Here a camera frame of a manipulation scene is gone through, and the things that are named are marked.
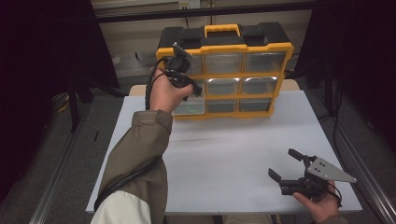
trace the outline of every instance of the electrical outlet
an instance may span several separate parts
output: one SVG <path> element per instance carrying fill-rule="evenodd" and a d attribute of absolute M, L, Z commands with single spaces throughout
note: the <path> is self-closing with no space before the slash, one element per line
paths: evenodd
<path fill-rule="evenodd" d="M 201 8 L 201 1 L 200 0 L 190 0 L 189 8 Z"/>
<path fill-rule="evenodd" d="M 190 7 L 190 1 L 178 1 L 178 9 L 187 9 Z"/>

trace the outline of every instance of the table surface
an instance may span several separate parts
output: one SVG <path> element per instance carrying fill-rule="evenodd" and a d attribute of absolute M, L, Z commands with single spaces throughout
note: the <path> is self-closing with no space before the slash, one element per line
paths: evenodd
<path fill-rule="evenodd" d="M 144 109 L 144 96 L 125 97 L 87 212 L 93 211 L 108 153 Z M 288 155 L 294 148 L 341 167 L 303 91 L 282 91 L 270 118 L 175 120 L 163 155 L 168 173 L 167 215 L 233 213 L 296 214 L 306 209 L 283 196 L 267 172 L 284 179 L 304 175 L 304 165 Z M 348 183 L 337 182 L 342 212 L 360 211 Z"/>

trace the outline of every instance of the black cable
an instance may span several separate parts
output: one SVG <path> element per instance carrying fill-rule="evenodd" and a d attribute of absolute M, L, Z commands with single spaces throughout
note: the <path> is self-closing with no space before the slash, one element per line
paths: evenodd
<path fill-rule="evenodd" d="M 134 172 L 131 175 L 126 176 L 122 180 L 106 187 L 102 193 L 98 196 L 98 198 L 95 201 L 95 204 L 93 206 L 93 211 L 96 212 L 96 210 L 99 208 L 99 205 L 108 197 L 110 194 L 114 193 L 116 190 L 120 189 L 121 187 L 125 186 L 128 184 L 130 181 L 138 178 L 139 176 L 143 175 L 145 172 L 151 170 L 157 163 L 161 160 L 163 156 L 156 157 L 149 165 L 143 167 L 142 169 Z"/>
<path fill-rule="evenodd" d="M 151 73 L 148 77 L 148 84 L 146 86 L 146 110 L 149 110 L 149 98 L 151 96 L 151 89 L 152 89 L 152 78 L 154 77 L 155 70 L 157 69 L 160 62 L 164 61 L 165 58 L 161 58 L 158 60 L 151 69 Z"/>
<path fill-rule="evenodd" d="M 184 19 L 186 20 L 187 29 L 190 29 L 189 20 L 187 19 L 187 17 L 185 17 Z"/>

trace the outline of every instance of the hand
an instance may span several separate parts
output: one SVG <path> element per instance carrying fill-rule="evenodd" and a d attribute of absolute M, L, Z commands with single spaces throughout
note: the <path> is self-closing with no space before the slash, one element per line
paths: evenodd
<path fill-rule="evenodd" d="M 176 88 L 172 85 L 166 75 L 163 75 L 163 71 L 157 68 L 154 72 L 154 80 L 151 89 L 151 95 L 149 98 L 150 110 L 159 110 L 172 113 L 175 108 L 180 105 L 181 100 L 192 94 L 192 85 L 188 85 L 184 88 Z"/>
<path fill-rule="evenodd" d="M 330 180 L 329 184 L 334 185 L 334 181 Z M 329 191 L 335 193 L 335 188 L 329 185 Z M 326 220 L 329 217 L 338 216 L 338 203 L 337 199 L 331 194 L 326 193 L 324 197 L 321 197 L 319 201 L 309 200 L 301 193 L 293 193 L 293 197 L 297 199 L 303 206 L 305 206 L 311 212 L 312 218 L 315 222 L 319 223 Z"/>

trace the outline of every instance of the silver bracket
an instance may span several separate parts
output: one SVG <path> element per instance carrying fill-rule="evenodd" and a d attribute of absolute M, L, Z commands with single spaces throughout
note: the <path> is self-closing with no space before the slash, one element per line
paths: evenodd
<path fill-rule="evenodd" d="M 358 181 L 355 177 L 345 173 L 343 170 L 335 167 L 333 164 L 320 157 L 312 162 L 306 171 L 311 175 L 315 175 L 325 180 L 336 180 L 349 183 L 356 183 Z"/>

